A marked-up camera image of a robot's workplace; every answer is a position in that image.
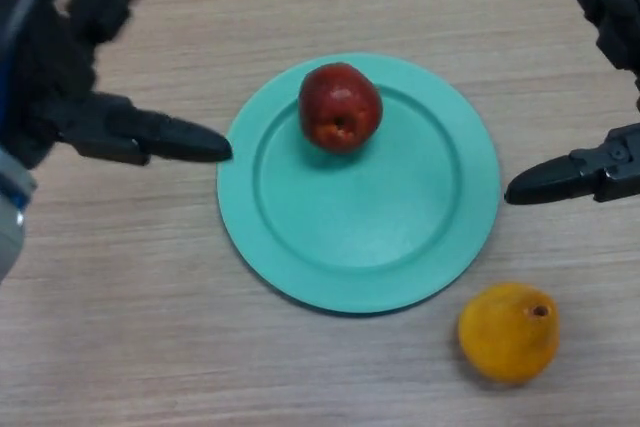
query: teal plate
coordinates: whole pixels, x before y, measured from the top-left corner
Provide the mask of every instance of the teal plate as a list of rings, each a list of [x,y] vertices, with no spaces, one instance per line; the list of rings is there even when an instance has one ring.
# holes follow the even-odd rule
[[[334,156],[302,135],[305,75],[347,62],[383,98],[358,153]],[[226,229],[255,272],[301,303],[374,314],[453,282],[486,242],[500,199],[493,143],[473,107],[436,75],[374,54],[333,55],[278,75],[244,106],[218,166]]]

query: wood grain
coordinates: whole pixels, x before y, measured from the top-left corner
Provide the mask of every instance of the wood grain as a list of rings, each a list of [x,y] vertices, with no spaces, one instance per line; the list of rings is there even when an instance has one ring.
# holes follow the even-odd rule
[[[637,121],[633,78],[574,0],[143,0],[102,51],[100,88],[226,132],[265,81],[316,55],[377,51],[476,106],[506,182]],[[584,427],[640,419],[640,201],[503,206],[442,295],[373,319],[323,316],[256,281],[220,222],[214,167],[91,162],[35,175],[28,245],[0,289],[0,425]],[[548,290],[552,367],[491,389],[452,343],[492,282]]]

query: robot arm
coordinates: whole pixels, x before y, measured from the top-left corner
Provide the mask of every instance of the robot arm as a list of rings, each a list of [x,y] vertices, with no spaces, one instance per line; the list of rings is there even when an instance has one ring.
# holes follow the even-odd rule
[[[57,142],[82,156],[147,165],[152,156],[230,160],[217,132],[127,97],[95,92],[100,45],[117,38],[134,0],[0,0],[0,282],[20,254],[30,171]]]
[[[640,0],[577,0],[598,30],[597,47],[640,90]],[[609,131],[603,143],[577,149],[518,175],[505,194],[514,205],[543,204],[586,195],[608,202],[640,194],[640,124]]]

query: red apple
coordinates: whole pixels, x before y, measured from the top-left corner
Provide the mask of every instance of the red apple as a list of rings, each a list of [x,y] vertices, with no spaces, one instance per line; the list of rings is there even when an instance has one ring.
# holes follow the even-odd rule
[[[382,121],[382,99],[376,87],[359,70],[342,62],[307,74],[298,103],[305,137],[335,154],[361,147]]]

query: orange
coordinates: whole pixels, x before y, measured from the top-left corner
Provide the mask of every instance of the orange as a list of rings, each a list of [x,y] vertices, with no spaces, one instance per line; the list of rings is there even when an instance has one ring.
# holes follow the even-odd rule
[[[530,285],[496,284],[465,306],[458,320],[458,340],[482,375],[496,382],[524,384],[555,356],[556,304]]]

